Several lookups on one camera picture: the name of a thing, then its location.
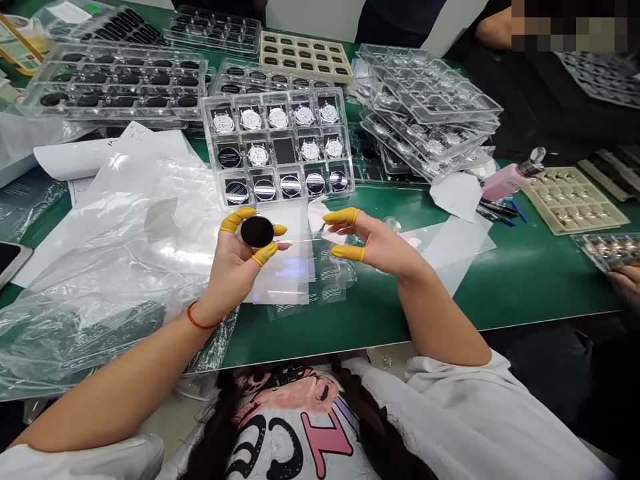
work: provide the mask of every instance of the person's hand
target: person's hand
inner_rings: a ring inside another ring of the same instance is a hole
[[[219,323],[228,312],[240,305],[253,288],[253,282],[264,264],[278,250],[290,247],[288,243],[274,242],[259,250],[246,246],[235,232],[244,220],[254,215],[256,211],[253,208],[243,207],[230,214],[220,226],[209,286],[191,309],[194,320],[204,327]],[[276,236],[280,236],[287,228],[274,225],[273,230]]]
[[[339,245],[331,249],[336,257],[361,261],[378,270],[410,279],[433,272],[427,261],[384,222],[368,216],[362,210],[349,207],[328,213],[323,220],[329,231],[339,235],[357,235],[364,248]]]
[[[609,278],[632,307],[640,307],[640,263],[614,267]]]

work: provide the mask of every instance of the table surface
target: table surface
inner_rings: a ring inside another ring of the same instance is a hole
[[[8,13],[30,16],[40,5],[36,0],[23,1]],[[132,6],[156,27],[164,26],[170,14],[154,7]],[[347,56],[353,58],[357,46],[342,44]],[[205,56],[215,67],[224,58],[208,52]],[[348,106],[351,120],[357,120],[358,110],[355,105]],[[208,162],[205,141],[193,140],[191,144]],[[494,225],[490,235],[497,248],[478,256],[455,294],[457,304],[473,324],[480,330],[494,329],[618,310],[619,301],[608,281],[569,236],[554,236],[524,194],[516,194],[516,199],[529,223],[518,220],[513,228]],[[640,205],[614,203],[631,220],[615,231],[636,230]],[[440,223],[449,216],[433,204],[426,189],[359,185],[350,198],[328,205],[330,209],[356,206],[378,218],[393,216],[403,231]],[[22,243],[36,247],[70,208],[66,194],[29,228]],[[222,367],[410,340],[395,278],[362,264],[357,265],[356,272],[358,280],[347,290],[343,302],[274,320],[270,320],[268,307],[243,305]],[[16,285],[6,286],[0,292],[0,307],[12,302],[20,291]]]

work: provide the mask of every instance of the braided hair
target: braided hair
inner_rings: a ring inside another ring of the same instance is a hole
[[[407,450],[398,429],[389,422],[387,408],[380,408],[372,394],[362,386],[362,378],[344,368],[336,355],[329,356],[331,370],[344,389],[342,398],[360,419],[360,442],[381,480],[437,480],[420,458]],[[241,397],[240,387],[228,370],[218,375],[220,389],[213,414],[203,434],[191,450],[187,470],[179,480],[224,480],[239,430],[233,422]]]

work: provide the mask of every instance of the red bracelet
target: red bracelet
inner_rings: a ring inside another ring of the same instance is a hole
[[[223,323],[226,320],[227,316],[225,315],[224,317],[222,317],[222,321],[220,323],[216,323],[215,325],[212,325],[210,327],[203,327],[198,322],[196,322],[196,320],[194,320],[193,317],[191,316],[191,307],[194,306],[196,303],[198,303],[198,300],[190,304],[189,308],[187,308],[187,316],[191,321],[191,323],[194,324],[196,327],[198,327],[200,330],[213,330],[218,325],[220,325],[220,323]]]

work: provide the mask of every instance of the smartphone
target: smartphone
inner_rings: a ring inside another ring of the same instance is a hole
[[[0,289],[20,270],[33,250],[16,243],[0,242]]]

